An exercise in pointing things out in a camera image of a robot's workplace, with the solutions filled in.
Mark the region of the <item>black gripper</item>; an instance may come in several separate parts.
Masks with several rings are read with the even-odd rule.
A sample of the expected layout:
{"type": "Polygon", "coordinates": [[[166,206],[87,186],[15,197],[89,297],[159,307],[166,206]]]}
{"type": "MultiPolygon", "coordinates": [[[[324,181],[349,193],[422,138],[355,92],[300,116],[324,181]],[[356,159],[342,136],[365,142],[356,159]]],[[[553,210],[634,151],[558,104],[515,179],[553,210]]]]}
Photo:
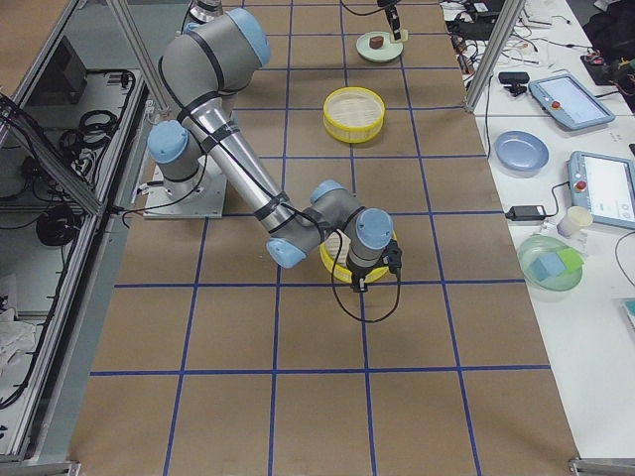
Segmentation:
{"type": "Polygon", "coordinates": [[[387,268],[401,280],[402,250],[396,239],[390,239],[385,247],[371,249],[359,240],[353,240],[346,255],[346,266],[351,273],[351,288],[355,293],[366,293],[368,276],[374,270],[387,268]]]}

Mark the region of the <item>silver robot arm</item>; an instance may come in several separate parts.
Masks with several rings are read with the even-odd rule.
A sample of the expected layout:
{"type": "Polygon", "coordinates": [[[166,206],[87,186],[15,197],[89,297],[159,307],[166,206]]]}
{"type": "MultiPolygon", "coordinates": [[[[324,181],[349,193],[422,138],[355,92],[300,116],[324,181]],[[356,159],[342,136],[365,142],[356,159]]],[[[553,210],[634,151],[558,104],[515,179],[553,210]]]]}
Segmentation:
{"type": "Polygon", "coordinates": [[[269,233],[266,248],[272,259],[291,269],[331,234],[341,232],[350,240],[346,267],[351,286],[364,293],[373,270],[401,274],[402,251],[391,216],[363,206],[332,179],[315,189],[308,208],[297,210],[224,109],[225,100],[248,86],[270,52],[257,19],[236,8],[173,39],[158,61],[158,74],[179,108],[179,122],[269,233]]]}

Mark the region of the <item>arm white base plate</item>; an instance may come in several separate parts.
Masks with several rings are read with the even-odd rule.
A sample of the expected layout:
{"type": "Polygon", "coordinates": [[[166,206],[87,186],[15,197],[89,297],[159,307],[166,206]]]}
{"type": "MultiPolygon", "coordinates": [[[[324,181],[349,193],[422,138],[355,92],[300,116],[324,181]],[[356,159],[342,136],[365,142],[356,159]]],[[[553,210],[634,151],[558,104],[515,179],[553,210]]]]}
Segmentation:
{"type": "Polygon", "coordinates": [[[158,185],[148,188],[143,216],[148,219],[221,218],[227,180],[214,160],[207,156],[198,159],[197,174],[183,182],[164,179],[155,165],[152,181],[158,185]]]}

